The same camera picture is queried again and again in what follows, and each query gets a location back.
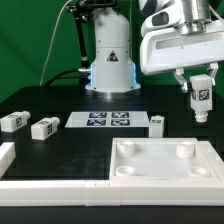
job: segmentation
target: warning label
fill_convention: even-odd
[[[111,52],[110,56],[108,57],[107,61],[118,61],[116,54],[114,51]]]

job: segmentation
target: cube with marker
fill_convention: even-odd
[[[3,132],[14,132],[27,125],[30,113],[27,111],[14,112],[1,119],[1,130]]]
[[[32,139],[45,140],[55,132],[60,120],[57,117],[44,118],[31,126]]]

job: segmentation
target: circular indent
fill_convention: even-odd
[[[116,169],[116,176],[133,176],[135,168],[131,166],[119,166]]]
[[[210,177],[210,171],[204,167],[192,167],[189,172],[190,177]]]

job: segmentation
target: black cable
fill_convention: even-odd
[[[85,80],[85,83],[86,83],[86,80],[87,81],[89,80],[87,77],[88,77],[87,75],[79,75],[79,76],[61,77],[61,78],[51,79],[44,86],[49,87],[54,81],[61,80],[61,79],[79,79],[79,81],[80,80],[83,80],[83,81]]]
[[[74,73],[74,72],[79,72],[78,69],[71,69],[71,70],[67,70],[67,71],[64,71],[64,72],[61,72],[59,73],[58,75],[54,76],[52,79],[50,79],[49,81],[47,81],[45,83],[44,86],[48,87],[51,85],[52,82],[54,82],[56,79],[59,79],[60,77],[64,76],[64,75],[67,75],[67,74],[70,74],[70,73]]]

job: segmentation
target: white block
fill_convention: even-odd
[[[0,147],[0,178],[4,175],[15,157],[14,143],[3,143]]]
[[[191,108],[195,111],[197,122],[206,122],[208,111],[212,110],[212,78],[208,75],[197,75],[190,78],[193,92]]]
[[[60,120],[57,117],[44,118],[31,126],[32,139],[45,140],[57,131]]]
[[[164,131],[164,117],[153,116],[149,122],[149,137],[162,138]]]
[[[120,186],[110,181],[86,181],[87,206],[120,205]]]
[[[14,112],[1,119],[1,130],[4,132],[14,132],[27,124],[30,113],[27,111]]]

